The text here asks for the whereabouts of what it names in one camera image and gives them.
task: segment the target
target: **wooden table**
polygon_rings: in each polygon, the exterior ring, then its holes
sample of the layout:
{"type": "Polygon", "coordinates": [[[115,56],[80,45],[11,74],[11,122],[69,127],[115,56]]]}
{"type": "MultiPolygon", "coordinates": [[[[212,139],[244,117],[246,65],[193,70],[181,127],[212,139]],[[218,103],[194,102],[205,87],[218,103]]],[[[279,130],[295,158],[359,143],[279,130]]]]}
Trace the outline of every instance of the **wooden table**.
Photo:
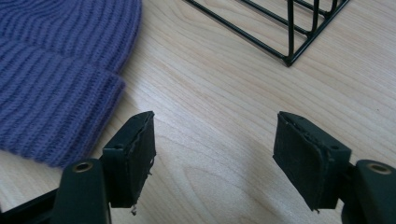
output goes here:
{"type": "MultiPolygon", "coordinates": [[[[257,2],[286,15],[285,1],[257,2]]],[[[340,223],[342,203],[311,212],[274,162],[278,111],[316,123],[353,150],[353,163],[396,166],[394,0],[351,0],[290,68],[181,0],[143,4],[126,91],[93,156],[148,110],[158,156],[137,216],[114,209],[113,223],[340,223]]],[[[282,27],[236,1],[205,4],[286,52],[282,27]]],[[[297,11],[297,23],[309,24],[297,11]]],[[[2,209],[57,188],[60,176],[1,151],[2,209]]]]}

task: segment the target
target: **knit fabric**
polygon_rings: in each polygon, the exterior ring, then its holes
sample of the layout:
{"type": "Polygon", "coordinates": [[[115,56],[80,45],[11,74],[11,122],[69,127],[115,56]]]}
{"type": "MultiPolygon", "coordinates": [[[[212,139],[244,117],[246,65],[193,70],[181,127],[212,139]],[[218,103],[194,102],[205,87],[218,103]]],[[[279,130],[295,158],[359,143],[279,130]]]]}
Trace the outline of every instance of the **knit fabric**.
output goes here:
{"type": "Polygon", "coordinates": [[[140,0],[0,0],[0,149],[65,167],[115,108],[140,0]]]}

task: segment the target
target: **ribbed cuff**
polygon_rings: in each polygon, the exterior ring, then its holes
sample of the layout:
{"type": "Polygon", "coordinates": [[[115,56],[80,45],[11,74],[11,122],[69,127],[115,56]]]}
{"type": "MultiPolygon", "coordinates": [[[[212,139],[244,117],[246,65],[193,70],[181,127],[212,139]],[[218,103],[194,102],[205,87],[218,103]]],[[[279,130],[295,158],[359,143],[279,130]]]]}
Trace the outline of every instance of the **ribbed cuff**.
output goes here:
{"type": "Polygon", "coordinates": [[[103,69],[0,37],[0,148],[65,167],[91,152],[124,87],[103,69]]]}

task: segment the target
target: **black plastic mount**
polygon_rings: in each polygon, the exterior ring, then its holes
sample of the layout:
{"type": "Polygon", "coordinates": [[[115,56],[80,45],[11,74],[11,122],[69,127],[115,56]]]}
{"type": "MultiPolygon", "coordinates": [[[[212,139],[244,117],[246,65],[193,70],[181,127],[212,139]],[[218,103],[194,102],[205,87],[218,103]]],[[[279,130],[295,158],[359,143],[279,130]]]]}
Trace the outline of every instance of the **black plastic mount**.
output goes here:
{"type": "Polygon", "coordinates": [[[111,223],[108,204],[136,204],[154,163],[153,117],[152,111],[131,117],[107,143],[100,160],[67,166],[58,189],[0,211],[0,224],[111,223]]]}
{"type": "Polygon", "coordinates": [[[351,150],[309,120],[278,114],[274,159],[311,210],[335,208],[351,150]]]}
{"type": "Polygon", "coordinates": [[[255,46],[256,48],[269,53],[281,60],[287,67],[291,66],[300,55],[308,48],[308,46],[318,37],[318,35],[326,28],[326,26],[334,19],[334,17],[341,11],[341,9],[348,3],[349,0],[332,0],[332,7],[329,11],[325,11],[319,8],[319,0],[314,0],[314,5],[311,5],[304,0],[287,0],[288,1],[288,19],[284,19],[272,11],[259,6],[258,4],[250,0],[238,0],[243,5],[252,8],[254,11],[261,13],[263,16],[269,17],[270,19],[279,22],[281,25],[288,27],[289,32],[289,53],[284,55],[279,51],[271,48],[270,46],[264,44],[259,39],[253,35],[242,30],[233,23],[223,19],[220,15],[211,11],[207,7],[197,3],[193,0],[184,0],[192,6],[196,7],[200,11],[204,12],[209,18],[217,21],[221,25],[225,26],[232,32],[246,39],[247,42],[255,46]],[[298,25],[294,24],[294,3],[307,10],[312,11],[312,28],[310,30],[305,30],[298,25]],[[318,17],[323,17],[323,22],[318,25],[318,17]],[[297,32],[306,37],[305,42],[297,49],[294,50],[294,32],[297,32]]]}
{"type": "Polygon", "coordinates": [[[349,163],[351,150],[309,120],[279,112],[274,159],[311,210],[344,202],[344,224],[396,220],[396,170],[379,161],[349,163]]]}

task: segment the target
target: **black metal wire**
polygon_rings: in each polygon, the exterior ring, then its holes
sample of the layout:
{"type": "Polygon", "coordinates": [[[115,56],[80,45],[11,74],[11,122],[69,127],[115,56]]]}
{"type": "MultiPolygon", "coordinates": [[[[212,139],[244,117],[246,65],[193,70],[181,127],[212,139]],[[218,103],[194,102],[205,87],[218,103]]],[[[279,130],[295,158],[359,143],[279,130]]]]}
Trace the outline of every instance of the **black metal wire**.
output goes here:
{"type": "Polygon", "coordinates": [[[251,0],[239,0],[240,2],[246,4],[247,6],[259,11],[260,13],[264,14],[265,16],[274,19],[275,21],[280,22],[283,25],[288,26],[289,32],[289,53],[288,55],[283,55],[282,53],[278,52],[277,50],[271,48],[270,46],[264,44],[256,37],[250,35],[246,31],[242,30],[238,26],[232,24],[231,22],[223,19],[218,14],[214,13],[207,7],[197,3],[194,0],[184,0],[190,5],[194,6],[195,8],[199,9],[203,13],[205,13],[209,18],[213,19],[214,21],[219,22],[220,24],[224,25],[229,30],[233,31],[237,35],[243,37],[248,41],[250,44],[255,46],[256,48],[270,53],[270,55],[275,56],[276,58],[282,60],[286,66],[291,66],[300,56],[301,54],[308,48],[308,46],[318,37],[318,35],[326,28],[326,26],[334,19],[334,17],[341,11],[342,8],[349,2],[349,0],[340,0],[338,4],[338,0],[332,0],[332,8],[330,11],[325,11],[319,8],[319,0],[314,0],[314,5],[311,5],[304,0],[288,0],[288,19],[285,20],[282,17],[276,15],[272,11],[257,5],[256,3],[252,2],[251,0]],[[297,26],[294,24],[294,3],[299,4],[302,7],[312,10],[313,12],[313,19],[312,19],[312,28],[311,31],[306,31],[305,29],[297,26]],[[323,23],[318,26],[318,16],[321,15],[324,18],[323,23]],[[294,31],[297,31],[300,34],[306,35],[307,39],[305,42],[296,50],[294,51],[294,31]]]}

